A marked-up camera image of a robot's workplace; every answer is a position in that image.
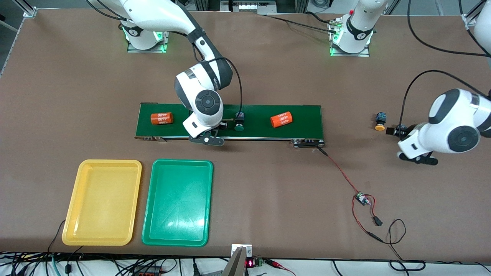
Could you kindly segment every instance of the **orange can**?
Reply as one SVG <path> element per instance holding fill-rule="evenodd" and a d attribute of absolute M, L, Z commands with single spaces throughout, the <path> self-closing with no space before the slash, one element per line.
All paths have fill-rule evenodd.
<path fill-rule="evenodd" d="M 165 125 L 172 124 L 174 122 L 174 118 L 172 117 L 172 113 L 154 113 L 150 115 L 150 121 L 152 125 Z"/>
<path fill-rule="evenodd" d="M 274 128 L 284 126 L 292 122 L 293 122 L 293 117 L 289 111 L 271 117 L 271 125 Z"/>

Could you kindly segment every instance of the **teal cable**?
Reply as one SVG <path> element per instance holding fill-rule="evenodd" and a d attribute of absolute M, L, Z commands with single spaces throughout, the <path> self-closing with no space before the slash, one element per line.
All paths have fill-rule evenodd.
<path fill-rule="evenodd" d="M 56 267 L 55 255 L 51 255 L 51 262 L 53 263 L 53 268 L 55 269 L 56 275 L 61 276 L 60 271 L 58 271 L 58 267 Z"/>

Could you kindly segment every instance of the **brown table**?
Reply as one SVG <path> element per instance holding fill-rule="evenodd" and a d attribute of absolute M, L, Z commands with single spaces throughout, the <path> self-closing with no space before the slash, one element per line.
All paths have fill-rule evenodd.
<path fill-rule="evenodd" d="M 356 205 L 370 231 L 385 237 L 401 218 L 408 233 L 396 249 L 405 259 L 491 261 L 491 141 L 460 155 L 437 154 L 438 166 L 423 166 L 399 161 L 396 138 L 373 129 L 379 111 L 388 125 L 398 121 L 406 87 L 424 70 L 447 70 L 487 91 L 484 58 L 426 48 L 398 16 L 380 19 L 370 58 L 353 58 L 330 57 L 325 33 L 264 16 L 193 15 L 239 69 L 245 104 L 322 105 L 326 151 L 358 189 L 377 198 L 380 228 L 368 208 Z M 307 15 L 286 17 L 322 26 Z M 429 43 L 479 52 L 459 17 L 413 21 Z M 0 79 L 0 249 L 46 250 L 83 160 L 137 159 L 143 176 L 132 241 L 82 251 L 227 256 L 231 244 L 251 243 L 255 254 L 270 257 L 395 258 L 360 230 L 351 214 L 353 190 L 317 150 L 286 142 L 227 141 L 219 148 L 133 139 L 138 104 L 178 103 L 174 77 L 193 64 L 191 46 L 173 34 L 167 54 L 127 54 L 117 22 L 92 10 L 40 10 L 25 20 Z M 462 86 L 443 75 L 422 77 L 403 123 L 424 121 L 434 98 L 454 87 Z M 237 80 L 220 93 L 225 103 L 238 103 Z M 205 247 L 142 244 L 150 168 L 158 158 L 214 163 Z M 75 247 L 58 237 L 52 250 Z"/>

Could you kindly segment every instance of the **gray floor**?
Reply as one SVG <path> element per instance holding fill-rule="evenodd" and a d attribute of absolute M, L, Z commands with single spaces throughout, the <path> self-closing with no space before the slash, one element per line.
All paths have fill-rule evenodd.
<path fill-rule="evenodd" d="M 89 8 L 85 0 L 27 0 L 38 8 Z M 462 0 L 464 11 L 470 10 L 479 0 Z M 346 13 L 356 6 L 358 0 L 334 0 L 331 8 L 318 8 L 309 3 L 308 10 L 320 13 Z M 406 14 L 408 0 L 402 0 L 393 14 Z M 0 0 L 0 14 L 5 22 L 18 28 L 22 11 L 11 0 Z M 458 0 L 412 0 L 412 15 L 459 15 Z M 0 66 L 3 66 L 15 38 L 15 32 L 0 26 Z"/>

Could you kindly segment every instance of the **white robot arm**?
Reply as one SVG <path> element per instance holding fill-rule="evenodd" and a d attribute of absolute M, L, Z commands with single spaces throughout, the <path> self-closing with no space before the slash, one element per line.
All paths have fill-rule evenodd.
<path fill-rule="evenodd" d="M 491 101 L 452 89 L 433 102 L 428 122 L 416 125 L 398 145 L 408 159 L 414 159 L 432 151 L 469 151 L 477 146 L 480 136 L 491 137 Z"/>
<path fill-rule="evenodd" d="M 365 49 L 387 1 L 359 0 L 353 12 L 341 18 L 342 30 L 333 43 L 350 54 L 356 54 Z"/>
<path fill-rule="evenodd" d="M 479 17 L 476 19 L 474 36 L 481 46 L 491 53 L 491 0 L 486 1 Z"/>
<path fill-rule="evenodd" d="M 183 6 L 170 0 L 105 2 L 109 7 L 124 9 L 121 16 L 127 15 L 128 21 L 123 25 L 135 25 L 135 29 L 141 31 L 177 32 L 199 50 L 204 61 L 177 75 L 174 88 L 183 105 L 193 112 L 183 122 L 191 138 L 217 127 L 223 116 L 223 102 L 216 91 L 230 84 L 233 73 L 230 65 L 191 14 Z"/>

